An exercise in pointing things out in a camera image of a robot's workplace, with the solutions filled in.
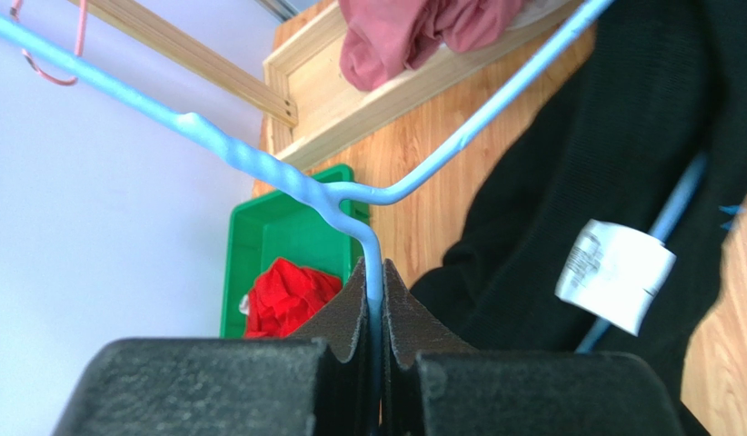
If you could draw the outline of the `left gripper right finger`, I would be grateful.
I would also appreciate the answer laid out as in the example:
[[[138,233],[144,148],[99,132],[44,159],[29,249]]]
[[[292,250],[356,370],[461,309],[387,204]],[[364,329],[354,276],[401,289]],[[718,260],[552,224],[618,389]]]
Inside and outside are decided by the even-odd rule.
[[[681,435],[641,359],[623,353],[482,352],[383,265],[384,435]]]

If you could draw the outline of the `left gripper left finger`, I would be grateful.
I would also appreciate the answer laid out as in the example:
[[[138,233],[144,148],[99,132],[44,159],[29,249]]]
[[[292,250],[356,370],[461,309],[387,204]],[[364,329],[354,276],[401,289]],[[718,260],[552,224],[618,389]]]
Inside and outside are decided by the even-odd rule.
[[[123,339],[88,363],[58,435],[365,435],[365,267],[284,339]]]

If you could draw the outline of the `blue wire hanger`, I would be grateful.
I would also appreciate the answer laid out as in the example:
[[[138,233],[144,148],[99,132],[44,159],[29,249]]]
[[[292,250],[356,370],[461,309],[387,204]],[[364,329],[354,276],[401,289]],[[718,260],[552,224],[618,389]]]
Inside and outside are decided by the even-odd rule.
[[[530,60],[455,133],[403,179],[385,188],[359,183],[318,183],[290,164],[224,133],[200,114],[178,113],[2,15],[0,37],[23,48],[35,50],[45,60],[65,69],[99,91],[213,152],[233,168],[269,183],[296,201],[311,206],[334,229],[358,240],[364,249],[367,273],[366,301],[369,313],[373,316],[370,332],[375,343],[380,344],[383,339],[381,246],[375,232],[369,226],[341,212],[340,203],[352,200],[374,205],[389,205],[414,192],[461,152],[609,5],[607,1],[583,2]]]

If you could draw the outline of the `black t shirt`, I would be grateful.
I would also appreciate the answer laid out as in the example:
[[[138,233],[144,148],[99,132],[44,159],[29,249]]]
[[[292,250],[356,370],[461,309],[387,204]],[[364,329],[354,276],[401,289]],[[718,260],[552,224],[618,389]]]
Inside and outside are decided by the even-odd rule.
[[[685,433],[702,435],[682,369],[747,194],[747,1],[614,2],[591,56],[493,168],[461,238],[412,295],[478,349],[571,352],[593,316],[555,289],[580,230],[649,230],[700,152],[702,180],[665,243],[675,263],[639,334],[613,328],[595,348],[645,360]]]

